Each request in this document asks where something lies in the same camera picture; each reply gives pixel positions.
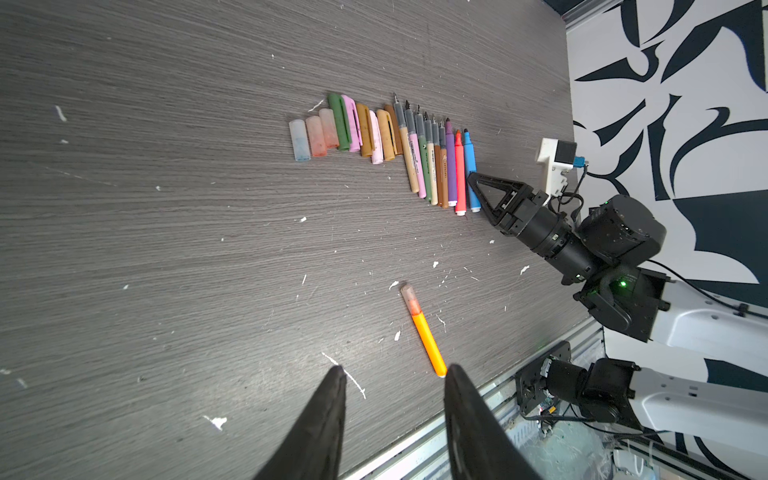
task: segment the black and white patterned wallpaper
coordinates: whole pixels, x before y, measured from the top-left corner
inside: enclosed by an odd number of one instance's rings
[[[768,0],[624,0],[568,32],[588,207],[667,227],[656,260],[768,306]]]

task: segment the mounting plate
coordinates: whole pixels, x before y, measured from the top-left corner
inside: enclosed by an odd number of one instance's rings
[[[571,344],[566,341],[558,343],[518,371],[515,376],[515,386],[518,390],[518,406],[522,415],[527,415],[536,405],[547,398],[547,394],[544,393],[546,385],[544,377],[541,376],[541,367],[549,357],[570,362]]]

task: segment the red marker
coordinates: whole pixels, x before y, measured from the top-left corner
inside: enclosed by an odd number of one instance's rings
[[[467,213],[467,184],[464,177],[464,145],[462,131],[456,131],[456,215]]]

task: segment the pink pen cap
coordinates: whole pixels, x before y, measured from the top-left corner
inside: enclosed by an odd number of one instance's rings
[[[357,116],[357,106],[352,98],[342,95],[344,108],[346,109],[346,120],[349,122],[349,151],[360,151],[360,119]]]
[[[330,108],[320,109],[320,120],[323,123],[323,136],[326,138],[326,148],[339,146],[339,134],[336,133],[336,119]]]
[[[326,149],[326,138],[323,135],[323,121],[317,115],[306,119],[306,132],[310,136],[310,148],[312,148],[313,157],[325,157],[328,154]]]
[[[371,111],[371,137],[373,138],[373,155],[371,156],[371,163],[374,165],[384,163],[384,151],[382,149],[382,134],[379,130],[379,120],[376,118],[376,114]]]

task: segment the gray wooden table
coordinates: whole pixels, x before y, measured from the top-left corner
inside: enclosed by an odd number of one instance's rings
[[[327,91],[396,91],[535,183],[540,138],[572,138],[544,3],[11,0],[0,22],[0,478],[249,478],[321,353],[365,389],[351,468],[442,407],[397,280],[477,383],[586,317],[401,158],[298,164],[287,127]]]

